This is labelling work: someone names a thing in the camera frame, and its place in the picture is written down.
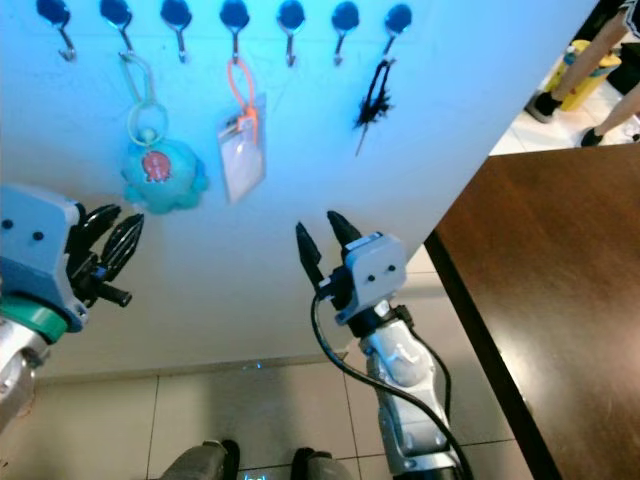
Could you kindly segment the turquoise plush keychain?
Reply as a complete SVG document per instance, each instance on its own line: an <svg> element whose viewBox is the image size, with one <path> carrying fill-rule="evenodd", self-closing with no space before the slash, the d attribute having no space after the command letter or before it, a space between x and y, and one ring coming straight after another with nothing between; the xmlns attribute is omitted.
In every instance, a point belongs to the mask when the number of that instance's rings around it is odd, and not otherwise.
<svg viewBox="0 0 640 480"><path fill-rule="evenodd" d="M195 209L209 189L204 161L169 136L169 111L157 100L150 65L133 52L123 52L120 65L132 97L125 123L131 146L122 164L125 200L157 215Z"/></svg>

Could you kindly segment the black tassel keychain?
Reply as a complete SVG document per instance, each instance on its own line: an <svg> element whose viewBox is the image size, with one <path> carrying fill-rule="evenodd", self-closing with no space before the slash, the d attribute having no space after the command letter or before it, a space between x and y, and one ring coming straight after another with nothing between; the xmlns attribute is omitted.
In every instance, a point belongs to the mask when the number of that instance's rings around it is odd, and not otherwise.
<svg viewBox="0 0 640 480"><path fill-rule="evenodd" d="M365 99L360 104L360 110L356 118L355 127L360 131L360 141L356 148L356 156L360 155L364 142L369 134L372 123L378 122L380 118L387 115L392 109L390 105L390 95L387 90L390 69L396 60L384 58L375 69L374 77L367 88Z"/></svg>

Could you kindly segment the robot right leg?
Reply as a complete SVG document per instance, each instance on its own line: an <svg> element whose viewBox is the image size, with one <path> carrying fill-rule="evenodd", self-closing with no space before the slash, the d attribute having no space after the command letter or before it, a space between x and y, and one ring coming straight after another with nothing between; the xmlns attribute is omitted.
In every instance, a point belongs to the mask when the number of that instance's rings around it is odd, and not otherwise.
<svg viewBox="0 0 640 480"><path fill-rule="evenodd" d="M332 453L302 447L294 452L289 480L357 480L357 477L342 462L334 460Z"/></svg>

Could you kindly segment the dark brown wooden table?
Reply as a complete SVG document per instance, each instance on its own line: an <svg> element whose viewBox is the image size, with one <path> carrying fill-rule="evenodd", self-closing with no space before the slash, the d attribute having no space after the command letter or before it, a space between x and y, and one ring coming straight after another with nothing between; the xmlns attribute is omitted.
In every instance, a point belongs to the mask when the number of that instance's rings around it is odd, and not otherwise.
<svg viewBox="0 0 640 480"><path fill-rule="evenodd" d="M536 480L640 480L640 143L489 157L426 251Z"/></svg>

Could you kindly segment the person in dark clothes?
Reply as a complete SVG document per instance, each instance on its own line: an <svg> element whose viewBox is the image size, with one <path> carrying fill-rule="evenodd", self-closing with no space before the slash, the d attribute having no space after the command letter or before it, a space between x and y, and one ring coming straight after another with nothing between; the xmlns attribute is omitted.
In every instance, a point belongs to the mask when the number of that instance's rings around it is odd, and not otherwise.
<svg viewBox="0 0 640 480"><path fill-rule="evenodd" d="M553 90L536 93L527 101L524 108L526 113L540 123L550 123L554 113L561 108L563 101L567 99L573 88L579 86L595 68L598 68L600 60L604 59L612 47L621 42L627 33L640 38L640 0L622 0L616 14L604 23L590 44L577 54L564 70L557 86ZM613 131L637 113L640 113L640 83L631 88L613 106L611 113L602 123L582 132L579 146L598 146L604 140L605 134Z"/></svg>

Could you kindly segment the robot leg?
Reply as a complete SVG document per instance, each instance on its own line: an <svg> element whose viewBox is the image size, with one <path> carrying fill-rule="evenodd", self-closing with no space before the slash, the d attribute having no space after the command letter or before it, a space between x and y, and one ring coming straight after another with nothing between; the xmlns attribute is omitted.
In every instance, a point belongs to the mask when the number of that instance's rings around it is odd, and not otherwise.
<svg viewBox="0 0 640 480"><path fill-rule="evenodd" d="M334 460L332 453L302 447L294 452L289 480L357 480L357 477L342 462Z"/></svg>
<svg viewBox="0 0 640 480"><path fill-rule="evenodd" d="M159 480L236 480L241 448L234 440L204 442L180 454Z"/></svg>

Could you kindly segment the blue wall hook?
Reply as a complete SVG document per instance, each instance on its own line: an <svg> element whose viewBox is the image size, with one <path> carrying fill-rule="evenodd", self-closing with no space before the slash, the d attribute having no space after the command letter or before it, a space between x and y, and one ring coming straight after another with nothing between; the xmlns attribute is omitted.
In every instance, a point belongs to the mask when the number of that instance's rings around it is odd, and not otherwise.
<svg viewBox="0 0 640 480"><path fill-rule="evenodd" d="M178 55L180 63L187 63L188 52L186 49L186 38L184 32L189 27L193 19L193 14L186 0L163 0L160 10L166 26L175 33L177 40Z"/></svg>
<svg viewBox="0 0 640 480"><path fill-rule="evenodd" d="M127 0L99 0L99 13L111 26L116 29L119 36L122 37L125 49L124 55L132 55L134 52L131 38L129 38L127 29L131 26L133 13L131 6Z"/></svg>
<svg viewBox="0 0 640 480"><path fill-rule="evenodd" d="M390 60L390 50L392 50L394 42L411 26L412 19L413 13L410 5L398 3L390 8L384 19L384 28L388 33L388 41L383 51L381 51L381 58Z"/></svg>
<svg viewBox="0 0 640 480"><path fill-rule="evenodd" d="M219 12L221 23L228 28L232 38L232 55L230 61L241 61L241 32L251 22L250 10L244 0L224 0Z"/></svg>
<svg viewBox="0 0 640 480"><path fill-rule="evenodd" d="M276 12L276 23L285 33L285 63L289 68L296 64L297 56L294 54L294 36L306 22L305 8L300 0L284 0Z"/></svg>
<svg viewBox="0 0 640 480"><path fill-rule="evenodd" d="M337 33L337 44L334 51L334 65L339 67L343 63L342 49L344 41L346 41L349 33L358 27L360 23L360 15L358 15L358 6L352 0L343 0L342 3L335 5L332 13L332 27Z"/></svg>
<svg viewBox="0 0 640 480"><path fill-rule="evenodd" d="M65 0L35 0L37 13L59 33L65 47L59 51L65 61L76 61L76 47L67 33L70 23L70 9Z"/></svg>

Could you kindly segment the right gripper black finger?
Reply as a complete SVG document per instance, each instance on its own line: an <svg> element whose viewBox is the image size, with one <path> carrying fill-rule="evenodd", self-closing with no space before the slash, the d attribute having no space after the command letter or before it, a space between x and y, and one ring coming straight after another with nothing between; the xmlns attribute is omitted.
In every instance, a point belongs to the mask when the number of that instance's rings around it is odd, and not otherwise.
<svg viewBox="0 0 640 480"><path fill-rule="evenodd" d="M326 219L329 220L335 238L338 239L343 252L349 252L349 244L360 241L362 234L355 225L349 223L346 216L339 214L338 211L326 211Z"/></svg>
<svg viewBox="0 0 640 480"><path fill-rule="evenodd" d="M320 269L320 261L323 259L319 248L317 248L314 238L308 233L305 224L302 221L298 221L294 225L294 234L296 234L296 241L298 251L300 251L300 261L302 262L303 271L308 278L308 283L315 289L316 292L324 292L326 285L328 285L328 278L323 274Z"/></svg>

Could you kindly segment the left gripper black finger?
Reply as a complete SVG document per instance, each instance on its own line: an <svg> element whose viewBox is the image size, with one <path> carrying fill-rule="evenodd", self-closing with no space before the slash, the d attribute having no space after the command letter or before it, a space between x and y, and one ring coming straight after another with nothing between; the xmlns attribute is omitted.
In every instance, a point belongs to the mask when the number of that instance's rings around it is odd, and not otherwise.
<svg viewBox="0 0 640 480"><path fill-rule="evenodd" d="M81 218L78 221L78 252L88 255L91 248L100 241L104 234L113 227L114 221L122 215L122 207L115 204L106 204L96 207L91 212L84 212L79 205Z"/></svg>
<svg viewBox="0 0 640 480"><path fill-rule="evenodd" d="M114 282L120 270L132 259L136 252L145 225L142 212L129 215L111 230L108 242L102 251L102 279Z"/></svg>

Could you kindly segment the robot left leg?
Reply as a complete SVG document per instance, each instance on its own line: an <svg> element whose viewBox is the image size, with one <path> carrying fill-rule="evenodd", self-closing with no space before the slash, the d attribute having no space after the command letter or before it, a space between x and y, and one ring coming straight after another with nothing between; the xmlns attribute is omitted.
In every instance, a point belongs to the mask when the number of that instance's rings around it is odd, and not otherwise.
<svg viewBox="0 0 640 480"><path fill-rule="evenodd" d="M234 440L204 442L180 454L159 480L236 480L241 448Z"/></svg>

